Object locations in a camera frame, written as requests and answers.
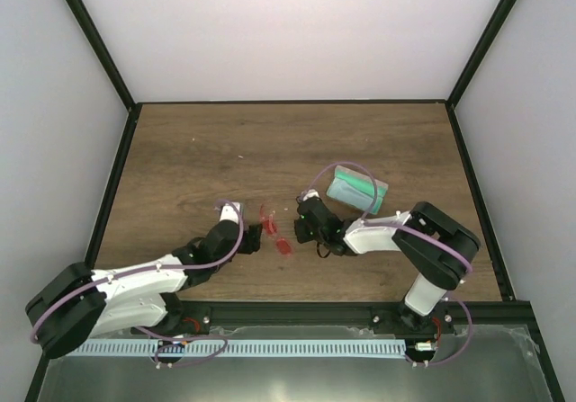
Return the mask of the pink transparent sunglasses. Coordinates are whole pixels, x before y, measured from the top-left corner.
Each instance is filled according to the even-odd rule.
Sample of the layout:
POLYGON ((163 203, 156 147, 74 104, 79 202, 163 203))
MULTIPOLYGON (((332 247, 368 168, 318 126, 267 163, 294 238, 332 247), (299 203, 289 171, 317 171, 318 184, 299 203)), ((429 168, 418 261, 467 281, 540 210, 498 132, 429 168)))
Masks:
POLYGON ((263 231, 273 242, 275 250, 282 256, 290 256, 293 253, 289 240, 282 236, 275 219, 275 211, 269 210, 265 204, 260 206, 259 218, 263 231))

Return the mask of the light blue cleaning cloth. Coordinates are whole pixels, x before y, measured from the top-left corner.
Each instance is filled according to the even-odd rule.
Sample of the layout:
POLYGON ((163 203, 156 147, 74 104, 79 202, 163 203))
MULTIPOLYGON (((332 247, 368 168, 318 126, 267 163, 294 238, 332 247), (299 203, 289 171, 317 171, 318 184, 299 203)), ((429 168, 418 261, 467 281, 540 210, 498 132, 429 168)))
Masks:
POLYGON ((345 180, 336 178, 327 189, 330 199, 359 210, 366 210, 373 201, 374 192, 363 192, 345 180))

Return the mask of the grey case green lining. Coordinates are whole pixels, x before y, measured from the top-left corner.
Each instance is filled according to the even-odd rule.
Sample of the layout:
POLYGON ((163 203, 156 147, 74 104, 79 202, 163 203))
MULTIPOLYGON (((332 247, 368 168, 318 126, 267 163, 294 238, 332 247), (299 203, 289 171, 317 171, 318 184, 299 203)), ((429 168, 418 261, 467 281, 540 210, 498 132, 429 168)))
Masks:
MULTIPOLYGON (((363 192, 373 192, 374 200, 374 185, 368 175, 358 173, 357 171, 346 168, 342 165, 337 165, 334 169, 333 180, 336 178, 347 181, 363 192)), ((376 202, 372 202, 366 210, 362 210, 368 211, 371 215, 376 215, 380 211, 380 208, 383 205, 384 197, 389 188, 388 184, 382 181, 376 180, 375 183, 377 185, 376 202)))

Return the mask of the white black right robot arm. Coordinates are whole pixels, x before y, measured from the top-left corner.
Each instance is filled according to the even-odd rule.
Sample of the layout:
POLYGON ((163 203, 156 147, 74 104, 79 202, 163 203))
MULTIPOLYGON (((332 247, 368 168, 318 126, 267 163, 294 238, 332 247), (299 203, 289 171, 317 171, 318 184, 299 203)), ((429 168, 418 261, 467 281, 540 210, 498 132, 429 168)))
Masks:
POLYGON ((471 273, 480 239, 427 201, 387 218, 340 219, 314 191, 297 200, 294 232, 300 244, 314 242, 326 255, 401 252, 418 270, 399 306, 402 326, 418 333, 447 292, 471 273))

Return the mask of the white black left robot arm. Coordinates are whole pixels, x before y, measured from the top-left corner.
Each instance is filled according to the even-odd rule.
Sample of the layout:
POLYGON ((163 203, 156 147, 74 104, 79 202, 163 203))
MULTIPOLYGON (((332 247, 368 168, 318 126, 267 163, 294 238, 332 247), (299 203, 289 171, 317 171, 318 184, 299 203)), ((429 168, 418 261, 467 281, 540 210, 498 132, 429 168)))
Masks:
POLYGON ((71 264, 26 305, 31 341, 57 359, 91 337, 131 327, 172 334, 184 323, 177 292, 207 282, 234 255, 258 251, 261 234, 260 224, 223 219, 152 262, 113 270, 71 264))

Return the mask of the grey metal front panel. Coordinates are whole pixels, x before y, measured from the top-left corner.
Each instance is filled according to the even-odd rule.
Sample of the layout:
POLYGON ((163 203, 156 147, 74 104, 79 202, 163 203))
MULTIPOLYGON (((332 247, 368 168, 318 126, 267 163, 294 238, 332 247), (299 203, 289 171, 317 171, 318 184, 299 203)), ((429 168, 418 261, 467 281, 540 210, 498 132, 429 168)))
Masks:
MULTIPOLYGON (((388 339, 346 326, 243 326, 211 340, 388 339)), ((49 364, 41 401, 557 401, 523 325, 458 326, 428 366, 410 358, 70 357, 49 364)))

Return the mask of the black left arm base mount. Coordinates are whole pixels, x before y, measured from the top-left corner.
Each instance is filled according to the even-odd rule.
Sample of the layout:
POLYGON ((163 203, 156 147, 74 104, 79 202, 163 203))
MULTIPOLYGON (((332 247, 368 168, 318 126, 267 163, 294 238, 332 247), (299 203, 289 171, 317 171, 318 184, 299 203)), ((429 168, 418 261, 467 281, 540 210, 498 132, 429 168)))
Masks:
POLYGON ((167 303, 167 315, 148 330, 159 335, 207 335, 212 321, 212 308, 207 303, 173 297, 167 303))

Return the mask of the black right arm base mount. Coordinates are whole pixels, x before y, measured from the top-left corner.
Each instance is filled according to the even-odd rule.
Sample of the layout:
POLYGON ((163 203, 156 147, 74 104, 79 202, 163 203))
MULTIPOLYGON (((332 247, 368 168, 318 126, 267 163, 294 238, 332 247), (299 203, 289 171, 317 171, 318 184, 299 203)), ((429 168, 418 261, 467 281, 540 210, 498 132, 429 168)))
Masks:
POLYGON ((454 332, 453 325, 446 322, 440 312, 433 309, 430 314, 422 317, 403 301, 377 303, 370 307, 370 317, 369 325, 377 333, 399 338, 432 337, 437 331, 441 334, 454 332))

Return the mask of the black aluminium frame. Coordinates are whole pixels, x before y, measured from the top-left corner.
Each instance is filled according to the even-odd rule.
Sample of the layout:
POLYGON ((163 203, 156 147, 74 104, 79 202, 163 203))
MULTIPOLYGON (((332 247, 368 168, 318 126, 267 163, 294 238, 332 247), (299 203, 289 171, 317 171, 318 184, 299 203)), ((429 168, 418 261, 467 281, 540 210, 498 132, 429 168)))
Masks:
MULTIPOLYGON (((207 216, 193 226, 185 218, 217 183, 234 186, 252 204, 285 204, 308 174, 339 153, 339 139, 351 139, 348 128, 336 125, 342 120, 391 153, 401 203, 430 183, 431 197, 481 231, 479 279, 468 290, 473 316, 489 325, 526 323, 541 341, 534 303, 513 288, 456 114, 517 1, 498 1, 447 99, 136 103, 83 0, 65 0, 127 111, 85 256, 65 274, 132 264, 199 232, 207 216)), ((219 316, 384 330, 409 276, 396 253, 359 262, 319 258, 301 246, 288 265, 265 246, 183 303, 200 331, 219 316)))

